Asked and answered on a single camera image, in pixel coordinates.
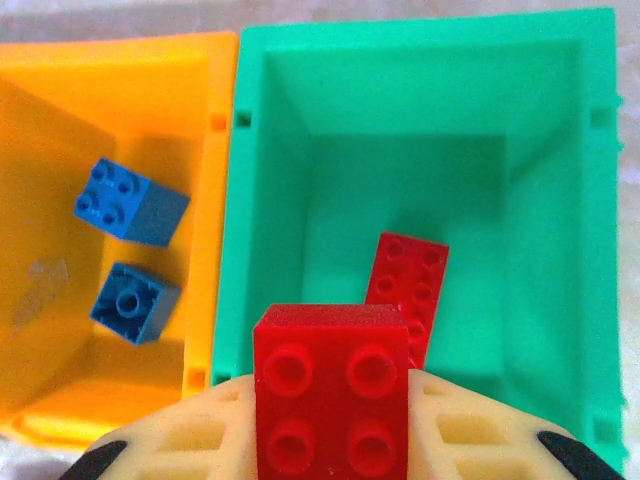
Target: lego brick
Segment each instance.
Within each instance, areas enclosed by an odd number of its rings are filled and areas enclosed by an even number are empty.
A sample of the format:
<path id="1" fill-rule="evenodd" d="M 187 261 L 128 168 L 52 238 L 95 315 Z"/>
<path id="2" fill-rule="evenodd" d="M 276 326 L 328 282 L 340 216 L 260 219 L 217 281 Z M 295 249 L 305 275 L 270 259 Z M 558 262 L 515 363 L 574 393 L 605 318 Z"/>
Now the lego brick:
<path id="1" fill-rule="evenodd" d="M 409 329 L 409 366 L 424 368 L 449 247 L 380 235 L 365 303 L 395 305 Z"/>
<path id="2" fill-rule="evenodd" d="M 273 305 L 254 329 L 261 478 L 398 479 L 407 328 L 391 305 Z"/>
<path id="3" fill-rule="evenodd" d="M 133 343 L 157 340 L 180 288 L 144 268 L 114 263 L 90 317 Z"/>
<path id="4" fill-rule="evenodd" d="M 101 158 L 74 214 L 122 240 L 166 247 L 188 204 L 186 195 Z"/>

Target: cream plastic part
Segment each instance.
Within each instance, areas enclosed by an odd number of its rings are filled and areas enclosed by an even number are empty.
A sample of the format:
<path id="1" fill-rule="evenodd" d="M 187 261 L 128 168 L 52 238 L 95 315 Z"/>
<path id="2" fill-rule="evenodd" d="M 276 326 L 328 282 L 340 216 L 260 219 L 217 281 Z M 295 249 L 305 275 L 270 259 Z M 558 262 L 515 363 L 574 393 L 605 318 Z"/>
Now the cream plastic part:
<path id="1" fill-rule="evenodd" d="M 574 480 L 536 438 L 541 430 L 568 432 L 420 370 L 409 372 L 409 422 L 408 480 Z M 257 480 L 253 375 L 91 448 L 114 440 L 128 446 L 101 480 Z"/>

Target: white surface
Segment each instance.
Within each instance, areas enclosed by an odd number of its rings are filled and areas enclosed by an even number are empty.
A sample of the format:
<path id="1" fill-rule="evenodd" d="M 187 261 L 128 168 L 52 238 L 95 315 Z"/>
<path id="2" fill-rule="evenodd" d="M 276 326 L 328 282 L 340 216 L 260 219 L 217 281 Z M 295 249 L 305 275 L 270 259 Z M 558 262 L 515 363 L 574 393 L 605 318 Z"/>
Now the white surface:
<path id="1" fill-rule="evenodd" d="M 620 348 L 626 476 L 640 480 L 640 2 L 637 0 L 0 0 L 0 41 L 86 40 L 206 30 L 240 31 L 247 25 L 328 20 L 458 16 L 507 11 L 609 5 L 616 7 L 620 138 L 619 171 Z M 0 441 L 0 479 L 57 478 L 69 456 L 52 456 Z M 47 476 L 42 468 L 50 472 Z"/>

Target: lego stud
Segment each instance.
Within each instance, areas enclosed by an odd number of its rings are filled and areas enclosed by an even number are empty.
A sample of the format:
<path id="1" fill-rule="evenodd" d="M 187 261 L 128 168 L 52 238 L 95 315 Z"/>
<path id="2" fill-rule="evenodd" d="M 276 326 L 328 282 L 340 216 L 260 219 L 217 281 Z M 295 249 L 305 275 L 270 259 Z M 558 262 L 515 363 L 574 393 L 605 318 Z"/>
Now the lego stud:
<path id="1" fill-rule="evenodd" d="M 435 250 L 427 250 L 422 256 L 422 264 L 429 268 L 440 263 L 440 255 Z"/>
<path id="2" fill-rule="evenodd" d="M 396 282 L 391 275 L 385 275 L 376 283 L 376 289 L 381 296 L 389 295 L 396 287 Z"/>
<path id="3" fill-rule="evenodd" d="M 76 208 L 84 212 L 90 208 L 98 208 L 98 203 L 96 193 L 92 190 L 87 190 L 76 200 Z"/>
<path id="4" fill-rule="evenodd" d="M 136 193 L 138 191 L 138 179 L 134 175 L 123 178 L 118 183 L 118 192 L 122 195 Z"/>
<path id="5" fill-rule="evenodd" d="M 113 177 L 113 167 L 104 160 L 100 160 L 93 169 L 91 169 L 91 178 L 100 181 Z"/>
<path id="6" fill-rule="evenodd" d="M 387 260 L 396 260 L 404 253 L 404 246 L 400 240 L 394 239 L 387 246 Z"/>
<path id="7" fill-rule="evenodd" d="M 102 216 L 102 221 L 105 225 L 113 225 L 114 223 L 121 223 L 124 220 L 124 213 L 122 209 L 118 206 L 111 206 L 107 208 Z"/>
<path id="8" fill-rule="evenodd" d="M 433 300 L 433 292 L 428 284 L 420 282 L 413 289 L 413 301 L 420 306 L 428 305 Z"/>
<path id="9" fill-rule="evenodd" d="M 311 385 L 313 362 L 307 348 L 297 343 L 281 346 L 265 362 L 267 386 L 282 397 L 302 395 Z"/>
<path id="10" fill-rule="evenodd" d="M 421 342 L 427 333 L 424 325 L 422 325 L 422 322 L 417 318 L 412 318 L 407 321 L 407 329 L 409 330 L 409 342 Z"/>
<path id="11" fill-rule="evenodd" d="M 364 477 L 381 477 L 396 462 L 395 440 L 382 422 L 368 420 L 359 423 L 351 430 L 347 442 L 349 465 Z"/>
<path id="12" fill-rule="evenodd" d="M 351 389 L 364 398 L 380 398 L 389 393 L 398 372 L 389 353 L 379 345 L 366 345 L 353 353 L 347 366 Z"/>
<path id="13" fill-rule="evenodd" d="M 300 475 L 313 461 L 314 432 L 304 420 L 288 420 L 274 428 L 267 440 L 267 461 L 284 475 Z"/>
<path id="14" fill-rule="evenodd" d="M 116 310 L 123 318 L 145 317 L 151 308 L 148 292 L 139 288 L 125 288 L 116 297 Z"/>

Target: red 2x4 brick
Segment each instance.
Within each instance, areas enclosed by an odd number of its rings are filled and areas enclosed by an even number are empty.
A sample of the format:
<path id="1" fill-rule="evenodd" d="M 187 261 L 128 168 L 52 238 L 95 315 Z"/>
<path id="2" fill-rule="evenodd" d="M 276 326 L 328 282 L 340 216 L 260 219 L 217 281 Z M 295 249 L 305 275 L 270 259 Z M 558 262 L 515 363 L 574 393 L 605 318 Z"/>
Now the red 2x4 brick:
<path id="1" fill-rule="evenodd" d="M 449 247 L 383 233 L 365 303 L 395 305 L 409 329 L 410 368 L 424 368 Z"/>

